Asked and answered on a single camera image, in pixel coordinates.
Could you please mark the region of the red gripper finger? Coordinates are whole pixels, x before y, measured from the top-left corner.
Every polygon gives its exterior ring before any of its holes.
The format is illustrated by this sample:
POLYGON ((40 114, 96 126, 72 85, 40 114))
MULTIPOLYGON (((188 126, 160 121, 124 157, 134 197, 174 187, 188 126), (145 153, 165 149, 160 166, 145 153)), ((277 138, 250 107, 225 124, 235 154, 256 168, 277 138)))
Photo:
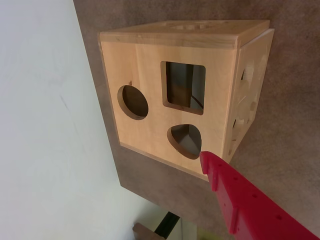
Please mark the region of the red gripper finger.
POLYGON ((230 234, 237 240, 316 240, 236 169, 209 151, 199 155, 230 234))

